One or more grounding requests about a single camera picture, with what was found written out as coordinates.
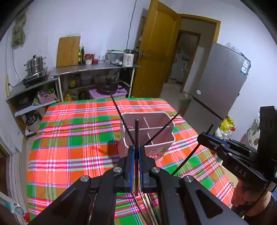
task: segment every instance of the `wooden door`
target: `wooden door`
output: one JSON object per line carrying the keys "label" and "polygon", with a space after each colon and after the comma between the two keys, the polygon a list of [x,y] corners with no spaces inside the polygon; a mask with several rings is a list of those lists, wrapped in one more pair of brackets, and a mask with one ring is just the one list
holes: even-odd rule
{"label": "wooden door", "polygon": [[158,98],[170,69],[181,17],[158,0],[151,0],[139,49],[132,96]]}

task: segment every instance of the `pink basket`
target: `pink basket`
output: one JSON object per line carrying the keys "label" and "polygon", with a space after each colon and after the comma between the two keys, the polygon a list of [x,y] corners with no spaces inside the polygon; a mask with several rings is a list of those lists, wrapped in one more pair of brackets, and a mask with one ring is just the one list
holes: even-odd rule
{"label": "pink basket", "polygon": [[47,104],[49,102],[55,101],[55,93],[52,94],[46,94],[43,97],[39,97],[39,102],[41,105]]}

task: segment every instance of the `bottle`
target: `bottle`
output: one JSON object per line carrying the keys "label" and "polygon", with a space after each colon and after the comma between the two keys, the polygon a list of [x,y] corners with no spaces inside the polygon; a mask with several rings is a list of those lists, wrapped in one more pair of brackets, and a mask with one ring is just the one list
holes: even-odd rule
{"label": "bottle", "polygon": [[85,57],[85,49],[84,49],[84,46],[82,46],[82,50],[81,50],[81,63],[82,64],[85,64],[85,60],[84,60],[84,57]]}
{"label": "bottle", "polygon": [[79,47],[79,52],[78,52],[78,64],[82,63],[82,53],[81,53],[81,47]]}

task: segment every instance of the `stainless steel pot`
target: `stainless steel pot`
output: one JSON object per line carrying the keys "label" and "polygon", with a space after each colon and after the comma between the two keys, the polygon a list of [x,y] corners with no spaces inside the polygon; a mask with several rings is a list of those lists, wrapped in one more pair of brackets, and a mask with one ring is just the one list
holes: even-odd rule
{"label": "stainless steel pot", "polygon": [[41,72],[43,70],[43,59],[46,57],[33,55],[33,58],[30,59],[24,66],[26,66],[27,75],[31,76],[35,73]]}
{"label": "stainless steel pot", "polygon": [[27,117],[26,120],[26,129],[31,132],[37,132],[40,126],[40,120],[36,113]]}

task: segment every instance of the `gas stove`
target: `gas stove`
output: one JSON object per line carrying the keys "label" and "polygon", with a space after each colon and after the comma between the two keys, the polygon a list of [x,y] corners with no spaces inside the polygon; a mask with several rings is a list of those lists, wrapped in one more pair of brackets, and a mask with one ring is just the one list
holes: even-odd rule
{"label": "gas stove", "polygon": [[48,67],[45,67],[42,71],[26,76],[23,80],[22,80],[22,84],[24,84],[26,87],[29,86],[30,84],[33,84],[34,82],[37,82],[39,80],[39,78],[42,78],[46,75],[46,71],[47,71]]}

